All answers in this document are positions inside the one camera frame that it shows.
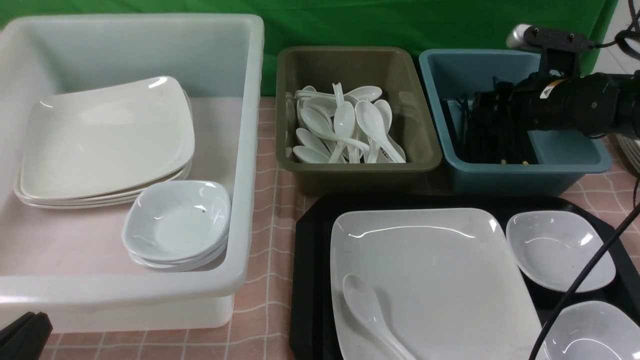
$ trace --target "teal bin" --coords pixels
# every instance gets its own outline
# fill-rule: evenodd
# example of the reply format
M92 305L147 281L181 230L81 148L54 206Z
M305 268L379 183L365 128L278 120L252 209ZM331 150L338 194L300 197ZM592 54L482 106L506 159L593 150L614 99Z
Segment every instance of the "teal bin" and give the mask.
M473 99L493 90L493 77L517 83L538 71L540 56L509 50L433 49L420 55L420 69L442 153L451 166L454 191L483 195L559 195L585 174L606 172L611 157L600 140L577 131L530 131L537 165L475 164L460 160L453 149L440 105L449 104L456 132L461 111L455 99Z

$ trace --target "table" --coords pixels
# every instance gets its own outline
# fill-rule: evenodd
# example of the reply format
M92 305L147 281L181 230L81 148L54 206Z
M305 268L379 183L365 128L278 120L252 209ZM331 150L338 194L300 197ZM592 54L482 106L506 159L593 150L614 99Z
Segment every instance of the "table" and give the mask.
M234 315L217 329L52 334L41 360L291 360L288 345L294 225L315 199L296 191L275 158L275 100L263 98L258 124L253 238ZM632 209L635 176L614 137L606 174L584 176L562 198L617 226ZM621 237L640 271L640 220Z

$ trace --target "plastic tub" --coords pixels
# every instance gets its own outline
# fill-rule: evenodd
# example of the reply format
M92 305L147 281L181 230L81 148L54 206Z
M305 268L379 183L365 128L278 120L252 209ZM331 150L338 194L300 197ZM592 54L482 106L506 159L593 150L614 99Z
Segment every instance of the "plastic tub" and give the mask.
M451 165L456 193L487 195L559 195L584 174L605 172L611 157L600 140L577 131L530 131L540 164L475 164L454 152L440 105L449 103L454 125L460 125L456 98L469 99L478 91L493 90L493 77L517 83L538 71L540 56L509 50L434 49L420 55L424 86L438 129L442 151Z
M406 164L303 164L288 149L296 143L295 116L287 113L287 94L306 85L333 93L358 86L383 89L394 113L389 134L406 152ZM278 56L276 157L293 173L300 192L406 191L442 160L429 108L411 56L395 47L291 47Z
M253 15L79 15L18 19L0 33L0 328L25 311L56 332L217 327L244 283L264 27ZM153 76L191 98L190 179L221 183L232 212L225 256L205 270L134 264L120 233L130 204L82 210L23 205L13 194L32 105L53 94Z

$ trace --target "green screen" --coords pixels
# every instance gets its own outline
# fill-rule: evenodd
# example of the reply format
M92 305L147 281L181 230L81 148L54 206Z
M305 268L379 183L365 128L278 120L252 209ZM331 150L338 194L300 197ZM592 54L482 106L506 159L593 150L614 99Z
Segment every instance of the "green screen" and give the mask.
M519 23L602 41L616 0L1 0L0 26L27 15L252 13L265 25L262 94L275 93L276 58L294 45L385 45L414 57L432 48L505 48ZM582 62L595 64L596 51Z

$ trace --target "black tray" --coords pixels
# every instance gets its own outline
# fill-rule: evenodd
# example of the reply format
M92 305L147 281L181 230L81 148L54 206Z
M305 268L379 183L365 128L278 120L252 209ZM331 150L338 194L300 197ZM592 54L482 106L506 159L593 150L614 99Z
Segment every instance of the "black tray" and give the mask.
M329 242L335 219L349 211L384 209L479 208L491 213L505 229L509 219L525 211L564 210L585 218L603 240L614 228L582 208L555 197L439 197L415 195L328 195L319 199L296 223L291 329L289 345L297 360L342 360L330 290ZM640 324L640 275L624 246L609 250L617 274L606 287L576 294L568 305L587 300L608 302ZM544 322L562 293L543 288L522 275Z

